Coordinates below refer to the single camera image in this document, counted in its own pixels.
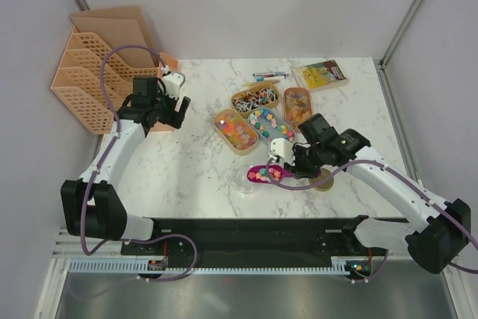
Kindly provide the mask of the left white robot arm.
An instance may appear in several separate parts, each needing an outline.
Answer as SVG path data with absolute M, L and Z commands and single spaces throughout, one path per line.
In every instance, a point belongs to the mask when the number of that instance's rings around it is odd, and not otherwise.
M 148 254 L 163 248 L 164 236 L 147 217 L 128 214 L 116 191 L 137 147 L 161 123 L 181 128 L 190 98 L 181 97 L 185 76 L 170 72 L 163 78 L 137 76 L 133 91 L 117 111 L 106 144 L 76 180 L 60 188 L 68 233 L 108 241 L 137 240 Z

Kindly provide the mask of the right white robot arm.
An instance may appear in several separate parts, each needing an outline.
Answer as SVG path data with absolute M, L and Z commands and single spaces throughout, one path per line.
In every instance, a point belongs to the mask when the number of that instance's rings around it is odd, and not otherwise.
M 339 133 L 321 114 L 299 129 L 305 143 L 287 143 L 284 152 L 284 161 L 297 178 L 314 178 L 324 165 L 336 167 L 371 187 L 406 219 L 399 223 L 360 217 L 342 235 L 348 253 L 356 255 L 367 247 L 407 253 L 424 270 L 440 273 L 468 244 L 477 245 L 468 204 L 446 200 L 412 181 L 356 130 Z

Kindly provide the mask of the magenta plastic scoop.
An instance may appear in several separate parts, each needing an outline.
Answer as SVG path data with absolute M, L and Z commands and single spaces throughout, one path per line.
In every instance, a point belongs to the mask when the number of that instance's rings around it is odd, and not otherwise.
M 275 181 L 281 182 L 294 175 L 278 164 L 271 164 L 268 169 L 265 165 L 256 165 L 248 169 L 246 179 L 253 183 L 268 184 L 270 183 L 269 176 Z

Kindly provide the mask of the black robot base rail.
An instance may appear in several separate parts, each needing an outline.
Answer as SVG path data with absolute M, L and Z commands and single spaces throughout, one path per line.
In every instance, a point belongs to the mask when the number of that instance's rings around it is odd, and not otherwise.
M 122 255 L 166 255 L 173 264 L 225 267 L 292 267 L 329 264 L 331 258 L 369 255 L 350 231 L 352 218 L 156 219 L 153 238 L 173 233 L 157 244 L 124 244 Z

